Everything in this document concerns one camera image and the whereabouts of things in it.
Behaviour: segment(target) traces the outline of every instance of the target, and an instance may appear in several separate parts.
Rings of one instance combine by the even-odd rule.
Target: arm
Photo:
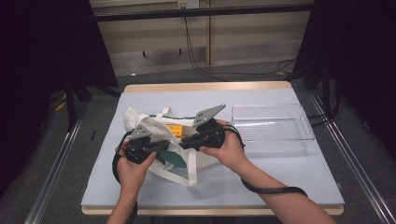
[[[286,187],[285,184],[250,162],[235,133],[226,132],[226,139],[221,148],[201,147],[200,150],[219,159],[222,164],[229,167],[253,187],[260,189]],[[335,223],[326,211],[302,194],[259,194],[259,196],[282,223]]]
[[[124,155],[124,144],[120,150],[120,155]],[[120,178],[120,197],[107,220],[107,224],[127,223],[134,211],[134,204],[143,182],[146,179],[146,173],[150,165],[154,162],[157,153],[151,153],[148,158],[141,164],[128,161],[125,157],[121,157],[117,163],[117,170]]]

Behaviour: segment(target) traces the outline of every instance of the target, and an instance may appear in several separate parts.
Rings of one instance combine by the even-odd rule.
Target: gray carpet floor
[[[233,66],[214,67],[211,72],[232,73],[264,73],[276,70],[277,63],[239,64]],[[119,77],[122,91],[129,84],[143,83],[175,83],[175,82],[207,82],[207,81],[254,81],[278,80],[277,75],[238,75],[218,74],[213,77],[198,75],[192,69],[142,75],[135,77]],[[301,79],[291,82],[305,113],[316,115],[308,92]],[[62,173],[51,194],[46,211],[40,223],[105,223],[106,216],[86,216],[82,214],[80,202],[84,194],[91,169],[103,143],[107,128],[113,118],[118,98],[106,95],[91,88],[92,99],[88,103],[78,102],[78,111],[87,104],[87,111],[82,117],[78,135],[71,151],[67,155]],[[396,160],[382,145],[380,138],[364,127],[358,111],[342,96],[340,110],[335,122],[352,147],[367,175],[371,178],[381,195],[385,198],[391,211],[396,211]],[[62,147],[67,135],[67,111],[51,110],[48,113],[40,134],[40,141],[35,153],[27,162],[18,177],[10,184],[5,195],[0,199],[0,222],[23,223],[32,205],[46,181],[47,175],[55,161],[59,148]],[[345,212],[334,217],[339,223],[382,223],[365,196],[359,183],[345,162],[326,128],[319,125],[314,129],[320,148],[331,168],[332,174],[346,204]],[[278,223],[273,217],[237,217],[234,221],[222,220],[223,223]],[[139,217],[136,223],[211,223],[207,217]]]

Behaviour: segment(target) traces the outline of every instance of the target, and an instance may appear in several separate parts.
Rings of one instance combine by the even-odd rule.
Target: yellow label
[[[183,125],[166,124],[166,128],[168,128],[172,132],[172,134],[175,135],[175,137],[177,138],[183,137]]]

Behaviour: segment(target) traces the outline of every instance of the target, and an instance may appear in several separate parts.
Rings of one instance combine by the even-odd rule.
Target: electrical outlet
[[[199,0],[189,0],[187,8],[199,8]]]
[[[189,7],[188,0],[179,0],[177,1],[177,8],[178,9],[186,9]]]

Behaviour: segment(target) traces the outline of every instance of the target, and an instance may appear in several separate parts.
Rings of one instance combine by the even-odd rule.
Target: black cable
[[[130,135],[133,131],[134,131],[134,130],[131,130],[131,131],[129,131],[129,132],[126,132],[126,134],[121,138],[121,141],[120,141],[119,147],[117,148],[116,154],[119,154],[119,153],[120,153],[120,150],[121,150],[121,148],[122,148],[123,142],[125,141],[125,138],[126,138],[128,135]]]
[[[335,117],[338,114],[338,110],[340,108],[340,101],[341,101],[341,92],[340,92],[338,85],[335,84],[335,92],[332,97],[332,104],[334,105],[334,109],[331,111],[330,114],[308,116],[308,119],[315,119],[315,118],[324,119],[321,122],[311,124],[311,127],[315,128],[315,127],[318,127],[318,126],[326,123],[329,120],[335,119]]]
[[[238,132],[238,130],[231,124],[226,124],[222,125],[222,129],[224,131],[230,131],[232,133],[235,133],[236,136],[239,139],[239,143],[241,144],[241,147],[243,150],[245,150],[245,144],[242,141],[241,134]],[[273,188],[273,189],[259,189],[256,187],[251,186],[248,182],[246,182],[243,178],[241,178],[242,183],[244,184],[245,188],[248,190],[258,193],[258,194],[283,194],[283,193],[301,193],[304,196],[308,197],[303,189],[297,188],[297,187],[284,187],[284,188]]]
[[[284,68],[286,68],[287,66],[289,66],[289,64],[290,64],[291,62],[293,62],[293,61],[296,60],[296,58],[294,58],[294,59],[289,59],[289,60],[282,61],[282,62],[280,62],[280,63],[277,65],[277,68],[276,68],[275,71],[266,72],[266,73],[236,73],[236,72],[220,72],[220,73],[216,73],[216,72],[208,72],[208,71],[202,69],[201,67],[199,67],[198,64],[197,64],[197,62],[195,61],[194,54],[193,54],[193,51],[192,51],[192,44],[191,44],[189,26],[188,26],[188,24],[187,24],[187,19],[186,19],[185,17],[184,17],[184,22],[185,22],[185,25],[186,25],[187,48],[188,48],[188,52],[189,52],[190,63],[191,63],[192,68],[193,68],[198,74],[200,74],[200,75],[202,75],[202,76],[205,76],[205,77],[213,77],[213,76],[210,76],[210,75],[246,75],[246,76],[263,76],[263,75],[271,75],[271,74],[275,74],[275,73],[277,73],[277,72],[279,72],[279,71],[282,71]],[[283,67],[281,67],[281,68],[279,69],[279,66],[280,66],[282,63],[284,63],[284,62],[288,62],[288,63],[286,63]],[[218,79],[218,80],[222,80],[222,81],[227,81],[227,80],[224,80],[224,79],[219,78],[219,77],[213,77],[213,78]]]

